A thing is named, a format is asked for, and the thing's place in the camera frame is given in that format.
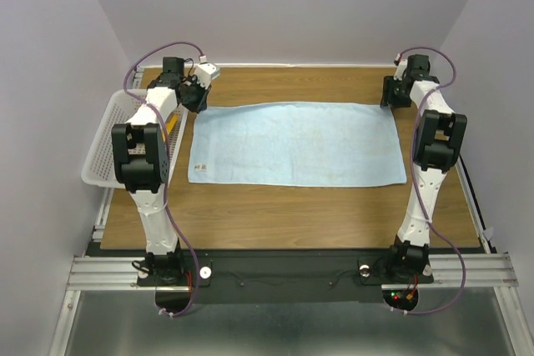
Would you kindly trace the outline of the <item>light blue towel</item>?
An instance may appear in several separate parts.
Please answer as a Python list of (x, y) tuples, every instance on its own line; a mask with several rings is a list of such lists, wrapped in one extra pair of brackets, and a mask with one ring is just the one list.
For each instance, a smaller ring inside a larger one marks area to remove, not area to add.
[(191, 183), (373, 188), (407, 181), (391, 111), (358, 103), (210, 107), (194, 122)]

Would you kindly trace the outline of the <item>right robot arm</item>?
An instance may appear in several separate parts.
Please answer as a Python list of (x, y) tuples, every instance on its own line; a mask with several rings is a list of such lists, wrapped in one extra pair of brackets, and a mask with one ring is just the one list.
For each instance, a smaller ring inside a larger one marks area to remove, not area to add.
[(431, 73), (424, 54), (395, 57), (396, 71), (383, 81), (383, 108), (417, 107), (411, 139), (411, 194), (404, 220), (384, 261), (388, 278), (429, 276), (433, 214), (441, 186), (456, 166), (465, 136), (467, 117), (456, 113), (441, 90), (445, 87)]

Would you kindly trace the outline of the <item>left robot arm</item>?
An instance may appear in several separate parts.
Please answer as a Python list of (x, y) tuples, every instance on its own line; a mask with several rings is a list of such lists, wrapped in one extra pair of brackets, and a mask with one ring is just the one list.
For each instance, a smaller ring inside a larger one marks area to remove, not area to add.
[(133, 262), (139, 280), (147, 285), (176, 285), (191, 279), (185, 272), (183, 253), (175, 223), (169, 216), (167, 190), (171, 156), (167, 120), (178, 107), (193, 113), (207, 108), (207, 97), (220, 70), (205, 56), (193, 72), (186, 73), (185, 60), (163, 59), (163, 71), (142, 97), (124, 89), (140, 102), (134, 115), (111, 129), (115, 178), (133, 199), (143, 225), (146, 256)]

